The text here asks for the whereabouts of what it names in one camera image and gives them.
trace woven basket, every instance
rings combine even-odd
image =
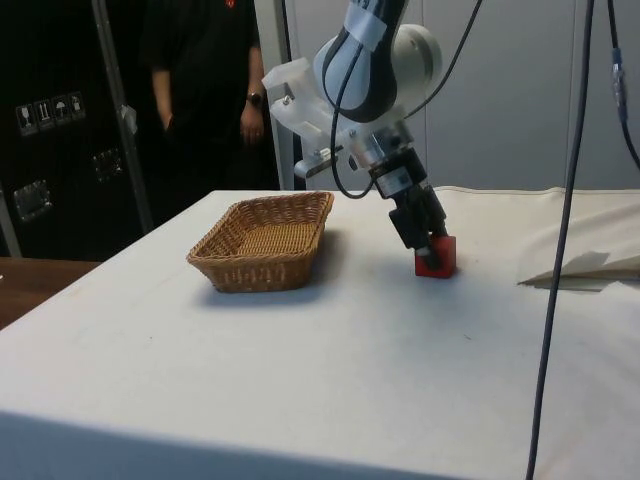
[[[301,288],[311,278],[333,198],[304,193],[233,205],[187,261],[221,292]]]

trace red cube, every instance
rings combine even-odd
[[[456,273],[456,237],[431,237],[431,245],[443,262],[440,270],[431,270],[422,258],[416,255],[418,277],[451,278]]]

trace black wire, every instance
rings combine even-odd
[[[613,5],[613,0],[608,0],[609,3],[609,26],[611,27],[611,43],[613,48],[618,48],[618,25],[616,22],[616,10]]]
[[[362,54],[363,48],[364,46],[362,44],[358,45],[358,50],[356,51],[356,54],[354,55],[353,60],[351,60],[351,64],[349,65],[349,68],[347,69],[347,73],[344,77],[344,80],[342,81],[342,85],[340,86],[340,91],[338,92],[338,97],[336,98],[336,103],[333,109],[333,122],[331,124],[331,146],[330,146],[331,172],[333,173],[333,179],[335,180],[336,185],[338,186],[338,190],[340,190],[340,192],[342,192],[342,194],[345,197],[348,197],[352,200],[360,200],[366,197],[369,194],[369,192],[373,189],[373,186],[374,186],[374,181],[371,180],[371,183],[369,183],[367,188],[358,195],[354,195],[353,193],[350,193],[349,191],[347,191],[347,189],[342,184],[342,180],[340,180],[340,173],[338,172],[338,157],[336,157],[336,136],[338,134],[337,133],[338,120],[340,119],[340,108],[342,107],[342,99],[347,90],[347,86],[349,85],[349,80],[351,79],[351,75],[353,75],[353,71],[356,68],[356,64],[360,59],[360,55]]]
[[[607,2],[609,7],[609,27],[611,30],[611,45],[613,46],[614,51],[620,49],[620,45],[618,43],[618,22],[616,21],[616,10],[613,3],[613,0],[608,0]],[[631,158],[633,162],[636,164],[636,167],[640,169],[640,157],[638,156],[638,152],[636,150],[635,145],[633,144],[633,140],[631,138],[631,133],[629,132],[629,125],[627,123],[627,114],[626,112],[620,113],[620,125],[622,127],[622,134],[624,136],[624,141],[627,144],[627,148],[629,149],[629,153],[631,154]]]
[[[473,29],[473,25],[476,22],[476,17],[478,16],[478,12],[480,11],[480,7],[482,6],[483,1],[484,0],[477,0],[476,6],[473,9],[473,13],[471,14],[471,18],[469,19],[469,23],[467,24],[467,28],[465,29],[464,34],[462,35],[462,39],[460,40],[460,43],[458,44],[456,53],[453,55],[453,59],[451,60],[449,69],[444,74],[444,77],[442,77],[442,81],[436,87],[433,93],[429,95],[429,98],[427,98],[424,102],[422,102],[418,107],[413,109],[411,113],[409,113],[405,117],[405,119],[413,117],[416,113],[418,113],[420,110],[426,107],[429,103],[431,103],[431,100],[433,100],[440,93],[440,90],[442,90],[446,85],[446,83],[449,81],[449,77],[453,73],[454,68],[456,68],[456,64],[458,63],[458,58],[460,57],[460,54],[462,53],[462,50],[464,49],[464,46],[467,43],[467,38],[469,38],[469,34],[471,33],[471,30]]]
[[[547,377],[547,367],[549,365],[549,353],[551,351],[551,337],[553,334],[553,321],[555,319],[556,305],[558,301],[558,290],[560,289],[560,276],[562,274],[562,264],[569,235],[569,221],[571,219],[571,207],[573,204],[573,192],[575,189],[576,173],[578,161],[580,159],[580,148],[582,146],[582,134],[587,110],[587,97],[589,92],[589,71],[591,68],[591,31],[593,29],[593,10],[595,0],[588,0],[587,14],[584,28],[584,45],[582,52],[582,75],[580,80],[580,103],[578,110],[578,122],[573,141],[573,151],[571,153],[571,163],[567,176],[567,187],[564,198],[564,209],[562,212],[562,224],[560,227],[560,238],[558,239],[558,250],[553,268],[553,282],[549,294],[549,306],[547,308],[547,320],[544,329],[544,340],[542,344],[542,355],[540,358],[540,369],[538,371],[538,385],[536,388],[536,400],[533,413],[533,427],[531,433],[531,448],[529,451],[529,465],[527,467],[526,480],[533,480],[538,457],[538,444],[540,440],[540,421],[542,418],[542,400],[544,398],[544,386]]]

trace person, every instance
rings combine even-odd
[[[261,188],[269,166],[253,0],[149,0],[140,57],[174,150],[173,184],[161,189],[172,213],[212,190]]]

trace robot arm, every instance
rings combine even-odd
[[[316,55],[313,67],[296,60],[272,70],[264,84],[287,95],[271,111],[300,135],[304,159],[296,175],[309,178],[331,166],[331,124],[348,67],[360,51],[340,105],[337,141],[366,169],[381,196],[393,199],[390,218],[405,246],[437,270],[432,237],[446,236],[446,215],[405,124],[441,69],[438,43],[422,26],[400,25],[408,0],[351,0],[341,32]]]

